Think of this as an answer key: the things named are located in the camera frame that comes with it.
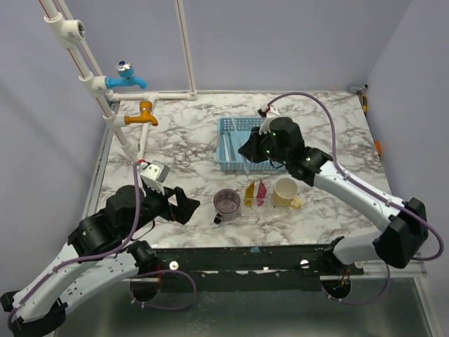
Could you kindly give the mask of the light blue toothbrush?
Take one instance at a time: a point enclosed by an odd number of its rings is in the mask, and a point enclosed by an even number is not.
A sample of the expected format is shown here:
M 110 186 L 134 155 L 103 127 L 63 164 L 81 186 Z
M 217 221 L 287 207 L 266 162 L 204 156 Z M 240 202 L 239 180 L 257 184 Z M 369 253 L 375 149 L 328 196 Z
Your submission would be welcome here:
M 237 134 L 237 140 L 238 140 L 238 144 L 239 144 L 238 147 L 239 147 L 239 149 L 241 149 L 241 147 L 242 147 L 241 137 L 240 137 L 240 134 L 239 134 L 238 129 L 236 127 L 235 118 L 232 117 L 231 121 L 232 121 L 232 125 L 234 127 L 234 130 L 236 131 L 236 134 Z M 242 158 L 244 171 L 245 171 L 246 175 L 249 176 L 250 175 L 250 169 L 249 169 L 248 161 L 241 153 L 239 153 L 239 154 L 241 155 L 241 158 Z

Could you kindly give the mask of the purple mug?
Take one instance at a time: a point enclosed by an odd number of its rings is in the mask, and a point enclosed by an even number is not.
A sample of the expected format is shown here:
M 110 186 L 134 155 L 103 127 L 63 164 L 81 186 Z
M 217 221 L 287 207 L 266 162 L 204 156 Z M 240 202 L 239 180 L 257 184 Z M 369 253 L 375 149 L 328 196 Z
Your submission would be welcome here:
M 217 225 L 235 220 L 241 214 L 241 198 L 236 190 L 222 189 L 213 197 Z

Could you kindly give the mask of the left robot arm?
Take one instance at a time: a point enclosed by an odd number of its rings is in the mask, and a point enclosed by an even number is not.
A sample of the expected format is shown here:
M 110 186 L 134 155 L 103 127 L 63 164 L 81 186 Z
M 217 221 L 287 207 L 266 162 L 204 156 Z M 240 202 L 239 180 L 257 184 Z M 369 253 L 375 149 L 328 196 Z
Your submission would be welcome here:
M 147 242 L 133 241 L 133 233 L 157 217 L 184 225 L 199 206 L 180 187 L 167 187 L 164 194 L 120 187 L 103 209 L 79 223 L 41 276 L 1 296 L 2 308 L 9 313 L 8 328 L 14 336 L 45 336 L 101 288 L 158 272 L 162 266 L 156 252 Z

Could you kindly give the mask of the light blue perforated basket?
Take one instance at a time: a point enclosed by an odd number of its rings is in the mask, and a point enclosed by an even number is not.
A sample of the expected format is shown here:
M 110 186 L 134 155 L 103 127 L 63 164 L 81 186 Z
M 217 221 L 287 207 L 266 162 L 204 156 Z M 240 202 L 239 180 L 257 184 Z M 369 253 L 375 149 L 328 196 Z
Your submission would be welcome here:
M 217 161 L 223 171 L 285 171 L 277 162 L 251 163 L 244 159 L 238 149 L 250 137 L 252 127 L 263 122 L 259 117 L 220 117 L 217 121 Z

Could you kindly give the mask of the yellow mug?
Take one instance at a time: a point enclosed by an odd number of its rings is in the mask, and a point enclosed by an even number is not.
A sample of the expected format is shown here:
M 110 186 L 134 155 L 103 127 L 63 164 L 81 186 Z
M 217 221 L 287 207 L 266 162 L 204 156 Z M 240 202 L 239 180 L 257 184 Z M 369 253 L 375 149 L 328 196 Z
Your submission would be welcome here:
M 273 200 L 276 207 L 301 209 L 302 202 L 298 198 L 299 188 L 291 178 L 280 178 L 274 184 Z

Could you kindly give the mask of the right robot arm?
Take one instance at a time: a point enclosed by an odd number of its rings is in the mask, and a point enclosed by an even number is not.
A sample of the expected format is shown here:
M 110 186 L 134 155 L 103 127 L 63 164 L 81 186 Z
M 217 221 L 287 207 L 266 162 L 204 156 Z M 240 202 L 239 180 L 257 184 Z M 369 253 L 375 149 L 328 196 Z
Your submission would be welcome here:
M 403 269 L 429 236 L 420 222 L 426 216 L 420 200 L 403 201 L 350 174 L 329 154 L 306 146 L 300 127 L 289 117 L 268 119 L 252 127 L 239 154 L 252 163 L 271 160 L 283 164 L 293 178 L 332 194 L 377 228 L 377 232 L 339 237 L 330 243 L 323 268 L 331 275 L 368 260 Z

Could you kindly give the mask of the clear textured glass tray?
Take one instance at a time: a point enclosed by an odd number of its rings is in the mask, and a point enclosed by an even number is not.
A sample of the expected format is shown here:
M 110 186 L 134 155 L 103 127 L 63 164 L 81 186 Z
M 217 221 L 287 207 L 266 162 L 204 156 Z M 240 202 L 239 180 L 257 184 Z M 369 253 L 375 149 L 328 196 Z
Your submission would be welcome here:
M 256 195 L 252 199 L 246 198 L 244 194 L 241 196 L 242 203 L 239 220 L 245 223 L 258 223 L 263 220 L 277 219 L 283 215 L 282 210 L 275 207 L 270 193 L 264 199 L 258 199 Z

